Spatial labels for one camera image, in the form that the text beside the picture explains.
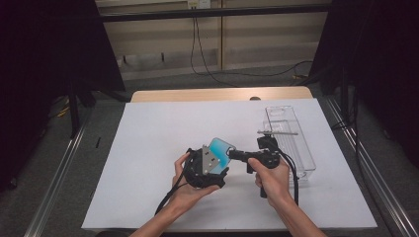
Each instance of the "white surface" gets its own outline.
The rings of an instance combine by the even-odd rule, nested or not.
[[[320,228],[371,228],[376,222],[315,99],[126,104],[82,228],[137,228],[171,188],[173,163],[219,137],[257,151],[264,109],[293,106],[316,164],[299,205]],[[169,231],[285,229],[259,197],[245,163],[231,161],[221,190],[202,199]]]

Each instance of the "person's left hand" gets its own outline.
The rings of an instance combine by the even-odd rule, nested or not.
[[[172,186],[175,185],[176,181],[182,174],[183,167],[182,164],[188,159],[189,152],[181,156],[175,162],[175,177],[173,177]],[[187,184],[185,177],[182,178],[179,183],[180,187],[170,198],[168,205],[174,205],[178,211],[185,213],[191,209],[201,198],[211,194],[212,192],[219,190],[219,186],[209,186],[204,189],[196,189],[191,185]]]

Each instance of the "person's right hand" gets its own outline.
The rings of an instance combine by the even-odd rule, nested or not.
[[[273,208],[281,208],[286,201],[293,199],[290,194],[290,167],[287,162],[281,160],[280,165],[274,169],[268,169],[255,158],[249,158],[248,162],[257,172],[256,185],[265,189],[268,202]]]

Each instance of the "hand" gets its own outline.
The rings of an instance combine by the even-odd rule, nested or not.
[[[189,154],[189,152],[186,153],[175,162],[175,176],[173,177],[172,186],[175,185],[176,181],[181,176],[183,171],[182,164],[188,159]],[[182,187],[172,195],[168,203],[168,205],[176,206],[177,210],[181,211],[181,213],[185,213],[191,209],[201,198],[219,189],[219,186],[217,185],[209,186],[204,189],[196,189],[190,185],[185,184],[187,184],[187,182],[185,177],[183,177],[179,183],[179,186]]]
[[[290,167],[284,160],[274,169],[268,169],[255,158],[250,158],[248,162],[257,172],[256,185],[265,189],[268,202],[273,208],[277,209],[284,201],[290,201]]]

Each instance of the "beige wall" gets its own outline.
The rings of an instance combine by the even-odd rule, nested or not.
[[[151,12],[187,9],[187,1],[148,0],[155,4],[133,4],[134,0],[98,1],[101,13]],[[239,8],[328,3],[320,0],[212,0],[211,6]],[[216,49],[218,66],[237,68],[292,64],[312,59],[327,13],[199,18],[204,49]],[[153,20],[106,23],[116,56],[191,50],[193,20]],[[254,52],[263,55],[252,57]]]

